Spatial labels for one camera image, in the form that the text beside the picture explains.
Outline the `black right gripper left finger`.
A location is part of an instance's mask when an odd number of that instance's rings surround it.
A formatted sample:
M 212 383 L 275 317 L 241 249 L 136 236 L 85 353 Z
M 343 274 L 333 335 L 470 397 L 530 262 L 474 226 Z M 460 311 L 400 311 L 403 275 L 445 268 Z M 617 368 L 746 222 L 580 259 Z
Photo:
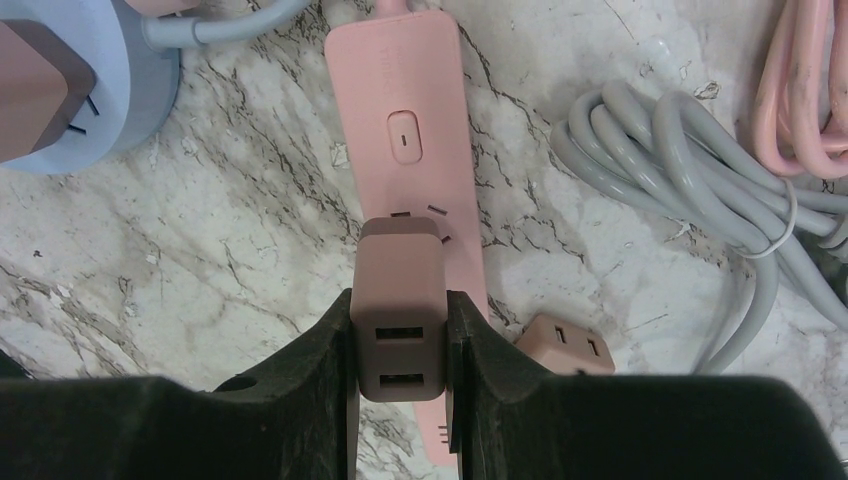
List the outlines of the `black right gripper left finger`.
M 1 383 L 5 479 L 352 479 L 351 294 L 210 392 L 163 377 Z

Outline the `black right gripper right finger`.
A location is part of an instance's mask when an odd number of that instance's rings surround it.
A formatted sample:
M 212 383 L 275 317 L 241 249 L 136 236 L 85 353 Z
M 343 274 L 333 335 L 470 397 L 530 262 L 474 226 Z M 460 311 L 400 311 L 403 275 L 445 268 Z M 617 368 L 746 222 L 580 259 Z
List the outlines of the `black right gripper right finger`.
M 843 479 L 808 404 L 756 376 L 558 375 L 447 295 L 447 429 L 463 479 Z

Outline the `brown-pink charger cube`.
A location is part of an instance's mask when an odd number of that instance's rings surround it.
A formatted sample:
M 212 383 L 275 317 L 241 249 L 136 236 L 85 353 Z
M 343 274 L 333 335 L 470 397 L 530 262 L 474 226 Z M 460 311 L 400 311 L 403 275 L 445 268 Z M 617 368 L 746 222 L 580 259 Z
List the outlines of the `brown-pink charger cube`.
M 611 375 L 616 367 L 604 339 L 581 326 L 538 314 L 517 340 L 516 347 L 551 372 Z

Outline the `pink charger cube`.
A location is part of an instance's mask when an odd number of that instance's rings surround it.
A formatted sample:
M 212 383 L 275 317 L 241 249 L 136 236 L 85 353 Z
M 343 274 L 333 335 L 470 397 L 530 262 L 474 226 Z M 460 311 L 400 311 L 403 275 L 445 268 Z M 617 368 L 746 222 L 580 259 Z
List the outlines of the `pink charger cube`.
M 57 142 L 96 85 L 90 65 L 47 26 L 1 22 L 1 161 Z
M 365 223 L 350 318 L 365 398 L 419 402 L 443 393 L 448 303 L 442 239 L 433 220 L 398 216 Z

